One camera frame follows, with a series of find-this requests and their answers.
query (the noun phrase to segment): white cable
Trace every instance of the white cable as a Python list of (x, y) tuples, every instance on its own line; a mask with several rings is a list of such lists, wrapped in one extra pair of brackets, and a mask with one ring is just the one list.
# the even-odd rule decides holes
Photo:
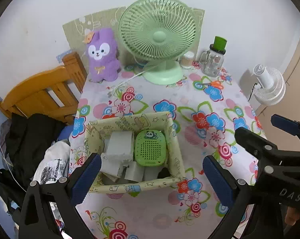
[(155, 65), (155, 66), (153, 66), (153, 67), (151, 67), (151, 68), (149, 68), (149, 69), (147, 69), (147, 70), (144, 70), (144, 71), (142, 71), (142, 72), (140, 72), (140, 73), (134, 75), (133, 77), (130, 77), (128, 80), (125, 80), (125, 81), (121, 82), (121, 83), (118, 84), (115, 88), (112, 88), (112, 89), (111, 89), (111, 91), (108, 93), (108, 97), (110, 98), (110, 97), (112, 96), (112, 91), (117, 90), (117, 89), (118, 89), (121, 85), (123, 85), (124, 83), (129, 82), (129, 81), (132, 80), (133, 78), (135, 78), (135, 77), (137, 77), (137, 76), (143, 74), (144, 72), (147, 72), (147, 71), (149, 71), (149, 70), (151, 70), (151, 69), (153, 69), (153, 68), (155, 68), (155, 67), (157, 67), (157, 66), (158, 66), (158, 65)]
[[(5, 155), (4, 155), (4, 153), (3, 153), (3, 150), (2, 150), (2, 148), (1, 148), (1, 145), (0, 145), (0, 149), (1, 149), (1, 152), (2, 152), (2, 155), (3, 155), (3, 159), (4, 159), (4, 161), (6, 162), (6, 165), (7, 165), (8, 169), (9, 169), (10, 173), (12, 174), (12, 172), (11, 172), (11, 170), (10, 170), (10, 168), (9, 168), (9, 164), (8, 164), (8, 162), (7, 162), (6, 159), (5, 159)], [(26, 192), (26, 190), (24, 190), (24, 188), (17, 182), (17, 180), (15, 180), (15, 181), (16, 181), (16, 183), (22, 188), (22, 190)]]

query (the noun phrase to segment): orange bow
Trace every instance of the orange bow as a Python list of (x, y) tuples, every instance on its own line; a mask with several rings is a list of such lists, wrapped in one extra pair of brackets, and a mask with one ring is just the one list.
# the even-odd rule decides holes
[(95, 70), (98, 71), (97, 74), (99, 74), (101, 72), (101, 70), (104, 70), (105, 66), (101, 66), (101, 67), (95, 67)]

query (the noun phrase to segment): power cord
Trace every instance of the power cord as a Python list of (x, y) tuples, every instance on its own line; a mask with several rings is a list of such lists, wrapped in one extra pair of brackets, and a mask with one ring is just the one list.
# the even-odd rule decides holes
[[(14, 175), (12, 174), (12, 172), (11, 172), (11, 170), (10, 170), (9, 163), (8, 163), (8, 162), (6, 161), (6, 159), (5, 159), (5, 155), (4, 155), (4, 153), (3, 153), (3, 150), (2, 150), (2, 148), (1, 148), (1, 145), (0, 145), (0, 149), (1, 149), (1, 152), (2, 152), (3, 159), (4, 159), (4, 161), (6, 162), (7, 168), (9, 169), (9, 171), (10, 171), (10, 173), (11, 173), (13, 179), (15, 180)], [(17, 182), (17, 180), (15, 180), (15, 181), (16, 181), (16, 183), (22, 188), (22, 190), (25, 191), (25, 193), (26, 193), (26, 190), (25, 190), (25, 189)]]
[(252, 90), (251, 90), (251, 96), (253, 95), (253, 91), (254, 91), (255, 85), (257, 85), (257, 83), (254, 83), (254, 85), (253, 85), (253, 88), (252, 88)]
[(112, 89), (111, 89), (111, 91), (108, 93), (108, 97), (110, 98), (110, 97), (113, 95), (112, 92), (113, 92), (113, 91), (116, 91), (116, 89), (118, 89), (118, 88), (119, 88), (121, 85), (123, 85), (124, 83), (129, 82), (129, 81), (132, 80), (133, 78), (136, 78), (137, 76), (143, 74), (144, 72), (150, 71), (150, 70), (152, 70), (153, 68), (156, 68), (157, 66), (158, 66), (158, 65), (152, 66), (152, 67), (148, 68), (147, 70), (144, 70), (144, 71), (142, 71), (142, 72), (140, 72), (140, 73), (134, 75), (133, 77), (129, 78), (128, 80), (122, 81), (122, 82), (121, 82), (120, 84), (118, 84), (115, 88), (112, 88)]

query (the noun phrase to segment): fabric storage box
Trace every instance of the fabric storage box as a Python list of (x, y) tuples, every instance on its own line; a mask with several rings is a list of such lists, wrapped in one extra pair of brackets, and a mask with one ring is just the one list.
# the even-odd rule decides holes
[(104, 185), (102, 183), (103, 174), (99, 173), (90, 192), (107, 194), (140, 192), (167, 187), (185, 179), (183, 160), (170, 112), (136, 114), (90, 121), (86, 126), (84, 151), (88, 156), (94, 152), (101, 154), (104, 150), (104, 139), (109, 139), (113, 131), (131, 130), (136, 135), (146, 129), (156, 129), (164, 133), (171, 177), (139, 183)]

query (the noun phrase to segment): white fan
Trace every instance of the white fan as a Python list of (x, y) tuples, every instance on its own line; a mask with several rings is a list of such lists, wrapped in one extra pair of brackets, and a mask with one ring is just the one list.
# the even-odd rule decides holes
[(275, 68), (257, 65), (254, 67), (254, 74), (262, 86), (254, 94), (256, 100), (267, 106), (280, 102), (286, 91), (286, 84), (280, 71)]

